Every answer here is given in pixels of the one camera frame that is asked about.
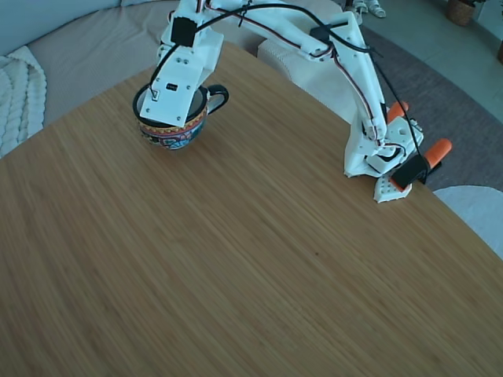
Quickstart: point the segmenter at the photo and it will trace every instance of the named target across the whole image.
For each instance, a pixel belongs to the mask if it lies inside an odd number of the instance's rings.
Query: floor
[[[424,61],[503,123],[503,64],[495,57],[500,39],[475,23],[449,22],[443,0],[380,3],[387,18],[364,15],[364,26]]]

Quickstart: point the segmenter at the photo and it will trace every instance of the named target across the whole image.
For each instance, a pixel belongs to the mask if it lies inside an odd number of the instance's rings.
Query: ceramic cup
[[[170,150],[180,149],[189,145],[200,134],[206,123],[206,118],[216,112],[229,100],[229,92],[222,85],[211,85],[208,88],[200,86],[194,93],[189,114],[183,127],[155,122],[140,116],[141,105],[149,86],[141,88],[133,99],[134,115],[139,123],[141,134],[152,144],[160,145]]]

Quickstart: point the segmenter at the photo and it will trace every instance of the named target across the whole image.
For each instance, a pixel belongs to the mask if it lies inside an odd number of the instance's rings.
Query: wooden table
[[[376,204],[348,125],[227,46],[193,145],[121,83],[0,160],[1,376],[502,376],[503,263],[437,200]]]

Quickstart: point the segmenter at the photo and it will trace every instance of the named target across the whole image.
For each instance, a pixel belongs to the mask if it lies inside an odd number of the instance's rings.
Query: sofa cushion
[[[0,56],[120,0],[0,0]]]
[[[47,77],[45,124],[153,66],[167,14],[177,4],[101,10],[31,43]]]

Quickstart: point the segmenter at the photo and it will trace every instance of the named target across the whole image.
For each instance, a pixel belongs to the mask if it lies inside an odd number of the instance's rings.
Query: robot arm
[[[308,60],[334,61],[351,84],[357,104],[344,159],[347,176],[380,177],[403,163],[414,151],[406,121],[398,117],[387,124],[384,96],[370,55],[361,52],[367,47],[353,13],[332,14],[323,20],[336,33],[328,35],[326,27],[319,28],[309,14],[299,12],[299,7],[276,0],[253,3],[181,0],[168,17],[169,24],[161,38],[159,63],[151,90],[145,95],[142,117],[172,126],[184,124],[195,90],[218,62],[223,36],[209,27],[216,17],[225,17],[227,21],[274,39]],[[414,132],[420,143],[422,133],[419,129]]]

